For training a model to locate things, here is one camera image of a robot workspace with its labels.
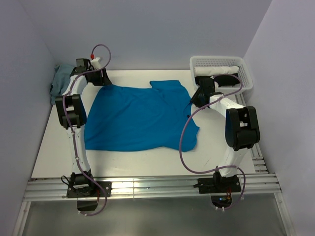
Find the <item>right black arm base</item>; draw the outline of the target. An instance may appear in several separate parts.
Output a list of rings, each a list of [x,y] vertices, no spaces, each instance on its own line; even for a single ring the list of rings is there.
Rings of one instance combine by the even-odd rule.
[[[237,175],[231,177],[222,177],[219,171],[216,171],[212,177],[198,178],[197,184],[193,186],[198,189],[199,194],[220,194],[211,196],[211,202],[215,210],[225,211],[233,205],[232,193],[241,193],[237,202],[242,198],[245,186],[241,188],[240,180]]]

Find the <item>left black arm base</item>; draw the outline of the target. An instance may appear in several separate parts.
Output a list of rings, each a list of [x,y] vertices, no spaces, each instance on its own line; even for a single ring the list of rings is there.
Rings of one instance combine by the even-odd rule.
[[[70,178],[61,176],[61,181],[67,186],[66,198],[77,199],[77,209],[95,211],[101,197],[107,199],[111,196],[112,182],[92,181],[91,171],[84,171],[84,174],[72,173]]]

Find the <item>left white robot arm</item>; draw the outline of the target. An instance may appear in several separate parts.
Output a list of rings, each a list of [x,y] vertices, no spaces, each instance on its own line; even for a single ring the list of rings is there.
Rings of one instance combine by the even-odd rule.
[[[106,68],[100,65],[101,58],[91,55],[90,59],[77,59],[76,67],[70,74],[70,83],[65,92],[55,100],[60,125],[66,130],[71,150],[72,171],[66,179],[68,198],[108,196],[110,187],[103,187],[93,180],[88,163],[84,143],[84,128],[87,114],[81,95],[87,86],[108,86],[109,80]]]

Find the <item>bright blue t-shirt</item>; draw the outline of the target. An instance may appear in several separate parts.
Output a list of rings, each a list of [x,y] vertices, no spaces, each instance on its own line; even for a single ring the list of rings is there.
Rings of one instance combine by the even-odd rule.
[[[186,88],[177,80],[149,84],[150,88],[110,85],[98,91],[84,130],[87,150],[195,148],[199,127],[188,120],[191,103]]]

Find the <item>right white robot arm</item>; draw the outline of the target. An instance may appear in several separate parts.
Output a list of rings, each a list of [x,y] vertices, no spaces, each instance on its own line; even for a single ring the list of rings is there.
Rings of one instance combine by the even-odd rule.
[[[222,192],[230,186],[229,178],[237,175],[237,168],[248,149],[260,140],[256,109],[228,98],[243,88],[241,80],[234,74],[196,76],[195,83],[197,90],[190,102],[198,108],[207,106],[225,118],[227,149],[217,166],[219,176],[213,179],[214,188]]]

